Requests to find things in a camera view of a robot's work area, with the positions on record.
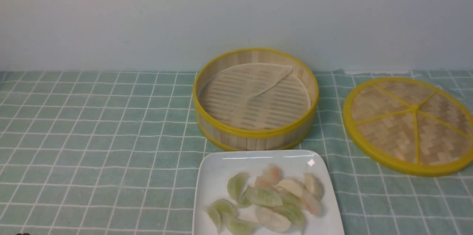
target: yellow plastic band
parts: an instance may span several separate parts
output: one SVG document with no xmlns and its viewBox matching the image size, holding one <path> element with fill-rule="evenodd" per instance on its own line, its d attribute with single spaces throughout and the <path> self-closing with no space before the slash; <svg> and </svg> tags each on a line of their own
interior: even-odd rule
<svg viewBox="0 0 473 235">
<path fill-rule="evenodd" d="M 377 84 L 374 84 L 374 87 L 376 87 L 378 90 L 380 90 L 381 92 L 385 93 L 386 95 L 389 95 L 390 97 L 394 98 L 395 100 L 397 100 L 399 103 L 403 104 L 404 106 L 406 107 L 411 107 L 411 105 L 407 104 L 406 102 L 404 102 L 404 100 L 400 99 L 399 97 L 393 95 L 391 92 L 389 92 L 388 90 L 384 89 L 383 87 L 380 87 L 379 85 Z"/>
<path fill-rule="evenodd" d="M 456 133 L 458 133 L 458 134 L 460 134 L 460 135 L 462 135 L 462 136 L 464 136 L 464 137 L 466 137 L 466 138 L 468 138 L 468 139 L 470 139 L 470 140 L 473 140 L 473 137 L 471 137 L 471 136 L 469 136 L 468 134 L 466 134 L 466 133 L 460 131 L 459 129 L 457 129 L 457 128 L 455 128 L 455 127 L 453 127 L 452 125 L 450 125 L 450 124 L 448 124 L 448 123 L 446 123 L 446 122 L 443 122 L 443 121 L 437 119 L 436 117 L 431 116 L 431 115 L 429 115 L 429 114 L 427 114 L 427 113 L 425 113 L 425 112 L 419 111 L 419 113 L 422 114 L 424 117 L 427 117 L 427 118 L 429 118 L 429 119 L 432 119 L 432 120 L 435 121 L 435 122 L 439 122 L 439 124 L 442 124 L 443 126 L 445 126 L 445 127 L 449 128 L 449 129 L 453 130 L 454 132 L 456 132 Z"/>
<path fill-rule="evenodd" d="M 414 137 L 415 137 L 415 161 L 417 164 L 421 163 L 421 150 L 419 142 L 419 126 L 417 125 L 417 110 L 412 112 L 412 117 L 414 117 Z"/>
<path fill-rule="evenodd" d="M 425 104 L 425 102 L 427 102 L 427 100 L 431 99 L 434 95 L 436 95 L 437 92 L 432 92 L 430 95 L 428 95 L 424 100 L 422 100 L 422 102 L 419 103 L 418 107 L 420 108 L 422 105 Z"/>
<path fill-rule="evenodd" d="M 400 114 L 405 114 L 405 113 L 408 113 L 408 112 L 412 112 L 412 110 L 408 109 L 408 110 L 403 110 L 403 111 L 400 111 L 400 112 L 388 113 L 388 114 L 381 115 L 381 116 L 371 117 L 371 118 L 368 118 L 368 119 L 362 119 L 358 122 L 355 122 L 355 125 L 364 124 L 364 123 L 367 123 L 367 122 L 372 122 L 374 120 L 384 119 L 384 118 L 387 118 L 387 117 L 396 116 L 396 115 L 400 115 Z"/>
</svg>

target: white grid line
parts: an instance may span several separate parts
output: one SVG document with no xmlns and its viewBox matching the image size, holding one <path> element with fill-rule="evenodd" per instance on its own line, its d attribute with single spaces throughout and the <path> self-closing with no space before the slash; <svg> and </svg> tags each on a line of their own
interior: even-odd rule
<svg viewBox="0 0 473 235">
<path fill-rule="evenodd" d="M 93 90 L 93 88 L 95 87 L 95 85 L 96 85 L 96 83 L 97 83 L 97 80 L 98 80 L 98 77 L 99 77 L 99 75 L 97 75 L 96 81 L 93 83 L 93 86 L 92 86 L 92 89 L 91 89 L 91 90 Z M 88 100 L 90 99 L 90 95 L 91 95 L 91 94 L 89 94 L 89 95 L 87 96 L 87 99 L 86 99 L 86 101 L 85 101 L 85 104 L 87 104 Z M 84 111 L 84 108 L 81 109 L 81 112 L 79 113 L 79 115 L 81 115 L 83 111 Z M 103 114 L 104 111 L 105 111 L 105 109 L 103 109 L 102 112 L 100 112 L 100 116 L 102 116 L 102 114 Z M 74 123 L 74 125 L 73 125 L 73 127 L 72 127 L 72 129 L 71 129 L 71 132 L 74 130 L 74 128 L 76 127 L 77 123 L 78 123 L 78 122 L 75 122 L 75 123 Z M 97 122 L 97 124 L 95 125 L 95 127 L 93 128 L 93 131 L 95 131 L 95 130 L 97 129 L 97 126 L 98 126 L 98 122 Z M 71 133 L 69 133 L 69 134 L 67 135 L 67 138 L 66 138 L 66 140 L 64 141 L 64 145 L 62 146 L 61 151 L 59 152 L 59 154 L 58 154 L 58 156 L 57 156 L 56 162 L 58 161 L 59 156 L 61 155 L 62 151 L 64 150 L 64 146 L 66 145 L 66 143 L 67 143 L 67 141 L 69 140 L 70 137 L 71 137 Z M 82 162 L 83 159 L 84 159 L 85 154 L 86 154 L 86 152 L 84 151 L 84 153 L 82 153 L 81 159 L 79 160 L 79 163 L 78 163 L 78 164 L 81 164 L 81 162 Z M 67 186 L 66 193 L 64 194 L 64 198 L 62 199 L 61 206 L 59 206 L 59 209 L 58 209 L 58 211 L 57 211 L 57 213 L 56 213 L 56 216 L 54 217 L 54 221 L 52 222 L 53 225 L 54 225 L 54 223 L 56 223 L 57 218 L 58 218 L 58 216 L 59 216 L 59 212 L 61 211 L 61 209 L 62 209 L 62 207 L 63 207 L 63 205 L 64 205 L 64 202 L 66 201 L 66 198 L 67 198 L 67 196 L 68 196 L 68 194 L 69 194 L 69 190 L 71 189 L 72 181 L 74 180 L 74 177 L 75 177 L 76 174 L 77 174 L 77 170 L 78 170 L 78 168 L 75 168 L 75 169 L 74 169 L 74 173 L 73 173 L 73 175 L 72 175 L 72 177 L 71 177 L 71 181 L 69 182 L 69 184 L 68 184 L 68 186 Z"/>
<path fill-rule="evenodd" d="M 190 108 L 191 108 L 191 104 L 189 103 L 189 111 L 187 112 L 187 119 L 189 119 L 189 112 L 190 112 Z M 187 129 L 187 123 L 186 125 L 184 126 L 184 135 L 186 135 L 186 129 Z M 182 145 L 184 144 L 184 139 L 182 140 L 181 142 L 181 149 L 180 151 L 182 151 Z M 179 158 L 177 159 L 177 164 L 176 164 L 176 168 L 179 168 L 179 161 L 181 159 L 181 152 L 179 152 Z M 172 202 L 173 202 L 173 196 L 174 196 L 174 188 L 176 187 L 176 180 L 177 180 L 177 170 L 174 174 L 174 182 L 173 182 L 173 189 L 171 191 L 171 198 L 169 199 L 169 205 L 168 207 L 171 208 L 171 205 L 172 205 Z M 166 235 L 166 229 L 167 229 L 167 222 L 169 221 L 169 214 L 170 214 L 170 210 L 167 211 L 166 213 L 166 220 L 164 222 L 164 232 L 163 234 Z"/>
<path fill-rule="evenodd" d="M 141 130 L 142 130 L 142 127 L 143 127 L 143 122 L 140 123 L 140 128 L 138 129 L 138 134 L 140 134 Z M 136 142 L 137 142 L 137 137 L 135 138 L 135 144 L 133 145 L 133 150 L 135 150 L 135 147 L 136 147 Z M 130 154 L 130 157 L 128 158 L 128 162 L 127 162 L 127 167 L 130 165 L 130 161 L 132 160 L 132 154 Z M 122 186 L 123 186 L 123 181 L 125 180 L 125 175 L 126 175 L 126 172 L 127 172 L 127 169 L 125 169 L 125 171 L 123 172 L 123 176 L 122 176 L 122 179 L 120 181 L 120 189 L 118 190 L 118 193 L 117 193 L 117 197 L 115 198 L 115 202 L 113 203 L 113 206 L 114 208 L 112 208 L 112 213 L 110 214 L 110 219 L 108 220 L 108 224 L 107 224 L 107 229 L 110 229 L 110 225 L 112 223 L 112 219 L 113 219 L 113 214 L 115 212 L 115 206 L 117 205 L 117 202 L 118 202 L 118 198 L 120 197 L 120 193 L 122 192 Z M 136 223 L 140 223 L 140 219 L 137 218 L 136 220 Z"/>
<path fill-rule="evenodd" d="M 169 99 L 169 102 L 167 104 L 167 109 L 166 109 L 166 113 L 164 114 L 164 120 L 167 119 L 167 113 L 169 111 L 169 106 L 171 105 L 171 99 Z M 154 158 L 153 158 L 153 164 L 152 164 L 152 167 L 151 168 L 154 168 L 155 164 L 156 164 L 156 158 L 157 158 L 157 151 L 159 149 L 159 144 L 161 143 L 161 136 L 163 134 L 163 131 L 164 131 L 164 123 L 161 127 L 161 132 L 159 132 L 159 139 L 157 140 L 157 145 L 156 145 L 156 151 L 154 153 Z M 135 223 L 135 232 L 134 234 L 136 235 L 136 232 L 138 230 L 138 227 L 140 225 L 140 218 L 142 216 L 142 213 L 143 213 L 143 208 L 144 208 L 144 204 L 145 204 L 145 201 L 146 201 L 146 196 L 147 196 L 147 191 L 148 191 L 148 187 L 149 187 L 149 183 L 151 182 L 151 178 L 152 178 L 152 174 L 153 172 L 150 171 L 149 172 L 149 175 L 148 175 L 148 180 L 147 180 L 147 183 L 146 183 L 146 190 L 145 190 L 145 193 L 144 193 L 144 196 L 143 196 L 143 200 L 142 200 L 142 205 L 140 206 L 140 211 L 138 213 L 138 218 L 137 218 L 137 221 Z"/>
<path fill-rule="evenodd" d="M 119 76 L 120 76 L 120 74 L 117 75 L 117 77 L 116 77 L 116 79 L 115 79 L 115 82 L 113 83 L 113 88 L 115 88 L 115 85 L 116 85 L 116 82 L 117 82 Z M 106 105 L 106 104 L 108 103 L 108 101 L 110 100 L 110 97 L 111 97 L 111 96 L 109 95 L 108 98 L 107 98 L 107 101 L 105 102 L 105 105 Z M 103 116 L 103 112 L 105 112 L 105 107 L 103 108 L 102 112 L 100 113 L 99 119 L 101 119 L 101 117 Z M 124 115 L 125 115 L 125 111 L 122 112 L 121 119 L 123 118 Z M 97 129 L 97 125 L 98 125 L 98 122 L 97 122 L 95 128 L 93 128 L 94 131 Z M 119 128 L 119 127 L 120 127 L 120 122 L 119 122 L 119 124 L 118 124 L 118 126 L 117 126 L 115 132 L 118 131 L 118 128 Z M 89 138 L 86 148 L 89 147 L 91 140 L 92 140 L 92 136 Z M 77 230 L 77 234 L 81 231 L 82 225 L 84 224 L 84 220 L 85 220 L 85 218 L 86 218 L 87 211 L 88 211 L 88 209 L 89 209 L 89 207 L 90 207 L 90 203 L 91 203 L 91 201 L 92 201 L 92 199 L 93 199 L 93 195 L 95 194 L 95 191 L 96 191 L 98 182 L 99 182 L 99 180 L 100 180 L 100 176 L 102 176 L 102 171 L 103 171 L 103 168 L 104 168 L 104 166 L 105 166 L 105 162 L 107 161 L 108 154 L 110 154 L 110 149 L 109 149 L 109 151 L 107 151 L 107 154 L 105 155 L 105 159 L 103 160 L 102 167 L 100 168 L 100 172 L 99 172 L 99 174 L 98 174 L 98 176 L 97 176 L 97 179 L 96 179 L 96 181 L 95 181 L 95 185 L 94 185 L 94 187 L 93 187 L 92 193 L 91 193 L 90 198 L 89 198 L 89 201 L 88 201 L 88 203 L 87 203 L 86 210 L 84 211 L 84 215 L 82 216 L 81 224 L 79 225 L 79 229 Z"/>
<path fill-rule="evenodd" d="M 332 78 L 333 78 L 333 82 L 336 82 L 335 80 L 335 75 L 333 75 L 333 73 L 331 74 Z M 342 119 L 343 121 L 343 116 L 341 114 L 341 107 L 340 107 L 340 98 L 338 97 L 338 90 L 337 88 L 335 88 L 335 94 L 336 94 L 336 97 L 337 97 L 337 105 L 338 105 L 338 110 L 340 111 L 340 118 Z M 350 144 L 348 143 L 348 137 L 347 137 L 347 134 L 346 134 L 346 131 L 345 131 L 345 128 L 343 129 L 343 133 L 345 134 L 345 142 L 346 142 L 346 145 L 347 145 L 347 148 L 348 148 L 348 154 L 350 155 L 351 157 L 351 149 L 350 149 Z M 353 164 L 353 159 L 350 159 L 350 162 L 351 162 L 351 167 L 353 168 L 353 174 L 355 175 L 355 183 L 356 183 L 356 188 L 358 190 L 358 197 L 360 198 L 360 203 L 361 203 L 361 209 L 363 210 L 363 214 L 366 215 L 366 211 L 365 211 L 365 205 L 363 204 L 363 198 L 361 197 L 361 191 L 360 191 L 360 185 L 358 184 L 358 179 L 357 179 L 357 176 L 356 176 L 356 171 L 355 171 L 355 164 Z M 370 235 L 370 226 L 368 225 L 368 218 L 365 216 L 365 223 L 366 223 L 366 229 L 368 231 L 368 235 Z"/>
</svg>

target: woven bamboo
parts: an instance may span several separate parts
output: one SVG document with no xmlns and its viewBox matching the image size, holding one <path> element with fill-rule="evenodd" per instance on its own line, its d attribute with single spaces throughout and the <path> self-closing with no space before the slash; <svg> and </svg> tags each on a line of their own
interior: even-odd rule
<svg viewBox="0 0 473 235">
<path fill-rule="evenodd" d="M 380 78 L 344 106 L 348 134 L 392 169 L 421 176 L 452 173 L 473 160 L 473 119 L 457 100 L 426 83 Z"/>
<path fill-rule="evenodd" d="M 318 85 L 302 62 L 257 48 L 211 61 L 197 76 L 193 95 L 197 123 L 217 146 L 287 149 L 312 127 Z"/>
</svg>

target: white plate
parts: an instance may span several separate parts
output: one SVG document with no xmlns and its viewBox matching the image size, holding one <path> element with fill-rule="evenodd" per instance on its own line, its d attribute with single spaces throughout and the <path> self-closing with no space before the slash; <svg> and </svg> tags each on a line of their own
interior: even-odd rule
<svg viewBox="0 0 473 235">
<path fill-rule="evenodd" d="M 256 176 L 261 175 L 267 164 L 279 166 L 284 177 L 296 177 L 303 181 L 303 173 L 308 172 L 317 176 L 324 185 L 325 194 L 321 200 L 324 215 L 315 218 L 304 212 L 307 218 L 305 234 L 344 235 L 340 211 L 330 181 L 324 160 L 318 154 L 308 150 L 276 150 L 276 151 L 249 151 L 249 152 L 221 152 L 206 156 L 199 168 L 197 186 L 195 190 L 193 235 L 217 235 L 215 225 L 205 212 L 206 206 L 213 201 L 225 198 L 233 203 L 227 193 L 228 180 L 239 172 L 250 173 L 248 183 L 253 185 Z M 240 210 L 239 217 L 256 222 L 255 207 Z M 279 234 L 266 228 L 259 228 L 255 235 Z M 289 233 L 299 235 L 294 228 Z M 221 235 L 231 235 L 222 229 Z"/>
</svg>

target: white dumpling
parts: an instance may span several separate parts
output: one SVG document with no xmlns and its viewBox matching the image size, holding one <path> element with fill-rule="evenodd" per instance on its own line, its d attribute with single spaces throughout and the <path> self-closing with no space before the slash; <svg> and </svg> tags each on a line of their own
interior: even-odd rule
<svg viewBox="0 0 473 235">
<path fill-rule="evenodd" d="M 269 164 L 263 171 L 261 179 L 270 185 L 274 185 L 277 184 L 281 179 L 281 174 L 281 169 L 278 166 L 275 164 Z"/>
<path fill-rule="evenodd" d="M 219 199 L 211 204 L 211 207 L 215 208 L 220 214 L 227 213 L 232 217 L 238 216 L 238 210 L 235 206 L 228 200 Z"/>
<path fill-rule="evenodd" d="M 279 191 L 279 195 L 281 196 L 282 203 L 284 205 L 290 204 L 296 206 L 297 208 L 300 208 L 302 206 L 302 201 L 299 197 L 295 196 L 292 193 L 289 193 L 289 191 L 286 191 L 283 188 Z"/>
<path fill-rule="evenodd" d="M 255 216 L 261 225 L 274 232 L 283 233 L 291 228 L 291 222 L 287 217 L 268 208 L 257 207 Z"/>
<path fill-rule="evenodd" d="M 227 191 L 230 198 L 235 201 L 240 200 L 240 193 L 249 176 L 248 173 L 241 172 L 230 178 L 227 184 Z"/>
<path fill-rule="evenodd" d="M 297 227 L 301 234 L 304 233 L 306 228 L 306 217 L 300 211 L 299 207 L 291 204 L 285 204 L 280 207 L 271 208 L 271 210 L 288 218 L 289 221 Z"/>
<path fill-rule="evenodd" d="M 282 199 L 279 193 L 263 186 L 254 186 L 249 188 L 246 197 L 254 205 L 276 207 L 282 206 Z"/>
<path fill-rule="evenodd" d="M 274 188 L 271 183 L 262 179 L 262 177 L 256 177 L 255 186 L 263 186 L 266 188 Z"/>
<path fill-rule="evenodd" d="M 316 217 L 320 217 L 322 215 L 321 203 L 308 191 L 304 191 L 304 193 L 302 194 L 302 203 L 311 215 L 314 215 Z"/>
<path fill-rule="evenodd" d="M 214 223 L 215 228 L 217 228 L 217 233 L 219 234 L 220 230 L 222 230 L 222 215 L 218 213 L 218 210 L 215 207 L 208 207 L 206 212 L 208 217 Z"/>
<path fill-rule="evenodd" d="M 296 179 L 282 179 L 276 186 L 285 189 L 299 198 L 302 198 L 302 193 L 306 189 L 304 185 Z"/>
<path fill-rule="evenodd" d="M 304 184 L 306 185 L 306 190 L 312 194 L 317 200 L 321 200 L 324 196 L 324 185 L 320 180 L 309 173 L 304 173 Z"/>
<path fill-rule="evenodd" d="M 252 235 L 258 228 L 258 223 L 234 218 L 225 213 L 223 219 L 228 231 L 233 235 Z"/>
</svg>

